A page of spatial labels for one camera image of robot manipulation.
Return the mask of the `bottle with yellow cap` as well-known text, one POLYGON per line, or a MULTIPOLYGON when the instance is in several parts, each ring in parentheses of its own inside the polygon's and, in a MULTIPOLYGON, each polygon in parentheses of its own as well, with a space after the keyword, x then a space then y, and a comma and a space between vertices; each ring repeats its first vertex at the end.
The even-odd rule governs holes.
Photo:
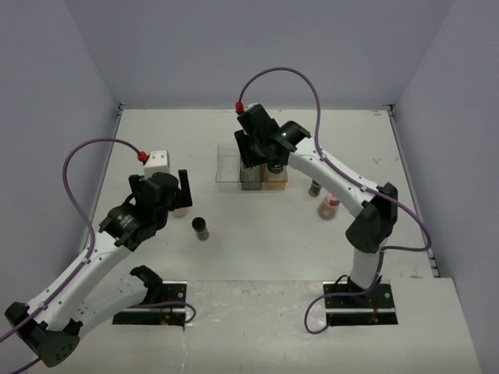
POLYGON ((181 218, 187 215, 189 212, 189 207, 182 207, 172 211, 172 216, 175 218, 181 218))

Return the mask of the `spice jar black cap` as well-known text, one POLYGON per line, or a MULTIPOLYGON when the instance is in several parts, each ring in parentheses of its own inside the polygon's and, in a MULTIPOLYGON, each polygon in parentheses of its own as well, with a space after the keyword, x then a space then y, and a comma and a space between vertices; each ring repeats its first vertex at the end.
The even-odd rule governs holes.
POLYGON ((193 218, 192 228, 199 240, 205 241, 209 239, 210 233, 207 229, 206 221, 202 217, 193 218))
POLYGON ((321 189, 322 186, 318 182, 312 180, 308 193, 311 197, 318 197, 320 195, 321 189))

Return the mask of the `brown bottle black spout cap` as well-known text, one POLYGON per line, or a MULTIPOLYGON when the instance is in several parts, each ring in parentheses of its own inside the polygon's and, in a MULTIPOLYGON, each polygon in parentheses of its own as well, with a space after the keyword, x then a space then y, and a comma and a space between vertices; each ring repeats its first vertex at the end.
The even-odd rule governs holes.
POLYGON ((266 172, 275 178, 279 178, 285 172, 285 166, 279 161, 268 161, 266 172))

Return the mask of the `bottle with pink cap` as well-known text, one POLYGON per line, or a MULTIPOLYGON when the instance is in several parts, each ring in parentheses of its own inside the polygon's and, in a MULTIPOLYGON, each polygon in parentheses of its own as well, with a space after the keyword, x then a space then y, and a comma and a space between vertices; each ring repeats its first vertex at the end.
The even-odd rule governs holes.
POLYGON ((318 206, 317 214, 321 219, 329 221, 335 218, 339 207, 339 199, 333 194, 328 193, 318 206))

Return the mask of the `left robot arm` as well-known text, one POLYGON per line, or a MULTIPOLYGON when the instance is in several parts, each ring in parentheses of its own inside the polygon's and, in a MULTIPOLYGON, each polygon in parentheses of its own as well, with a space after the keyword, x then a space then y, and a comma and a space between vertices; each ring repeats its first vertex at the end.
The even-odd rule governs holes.
POLYGON ((162 278, 147 266, 130 270, 110 292, 90 294, 108 273, 164 228, 170 212, 193 204, 187 170, 129 176, 131 193, 109 210, 98 232, 68 268, 28 303, 14 302, 5 317, 48 368, 64 362, 92 329, 128 308, 151 308, 162 278))

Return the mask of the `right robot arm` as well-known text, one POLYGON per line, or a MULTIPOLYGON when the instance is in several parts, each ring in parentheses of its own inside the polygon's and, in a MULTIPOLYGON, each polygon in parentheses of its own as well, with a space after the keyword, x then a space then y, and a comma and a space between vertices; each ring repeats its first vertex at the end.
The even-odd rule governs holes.
POLYGON ((338 198, 352 215, 345 232, 354 248, 348 297, 354 305, 367 305, 376 295, 381 247, 398 219, 398 190, 390 183, 379 186, 318 150, 309 131, 294 121, 278 125, 260 104, 238 102, 235 113, 242 128, 234 136, 245 167, 293 168, 338 198))

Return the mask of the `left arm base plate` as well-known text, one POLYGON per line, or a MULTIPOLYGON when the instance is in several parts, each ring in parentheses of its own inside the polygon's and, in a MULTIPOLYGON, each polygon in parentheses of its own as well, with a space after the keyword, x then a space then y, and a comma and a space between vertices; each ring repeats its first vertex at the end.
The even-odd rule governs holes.
POLYGON ((187 282, 184 280, 163 280, 148 288, 141 302, 134 302, 125 311, 145 311, 146 309, 169 310, 183 308, 186 301, 187 282))

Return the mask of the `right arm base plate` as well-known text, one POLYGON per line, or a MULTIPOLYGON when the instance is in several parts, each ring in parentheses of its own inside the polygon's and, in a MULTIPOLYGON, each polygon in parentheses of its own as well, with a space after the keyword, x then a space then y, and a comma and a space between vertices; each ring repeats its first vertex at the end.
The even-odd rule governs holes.
POLYGON ((354 295, 360 293, 362 289, 356 287, 349 280, 325 281, 322 284, 325 295, 339 293, 339 296, 327 296, 325 306, 327 309, 393 309, 395 301, 393 298, 391 285, 381 281, 371 292, 365 295, 354 295))

